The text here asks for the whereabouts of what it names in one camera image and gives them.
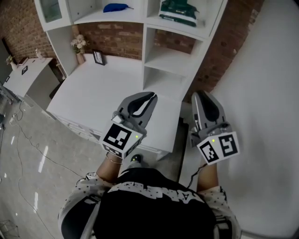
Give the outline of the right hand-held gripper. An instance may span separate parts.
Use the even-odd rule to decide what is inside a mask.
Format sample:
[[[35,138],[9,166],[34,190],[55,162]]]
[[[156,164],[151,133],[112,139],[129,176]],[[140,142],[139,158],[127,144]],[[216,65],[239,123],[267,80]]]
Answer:
[[[207,165],[240,153],[237,134],[226,121],[220,102],[210,93],[192,95],[192,113],[196,127],[190,132],[191,147],[197,147]]]

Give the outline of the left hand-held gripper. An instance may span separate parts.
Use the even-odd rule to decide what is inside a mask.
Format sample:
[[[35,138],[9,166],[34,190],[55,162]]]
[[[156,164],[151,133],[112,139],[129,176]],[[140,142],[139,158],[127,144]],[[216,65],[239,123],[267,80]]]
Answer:
[[[103,149],[125,159],[146,137],[145,127],[153,114],[157,100],[158,96],[151,91],[139,92],[124,98],[100,137]],[[142,112],[135,115],[134,113],[146,101]]]

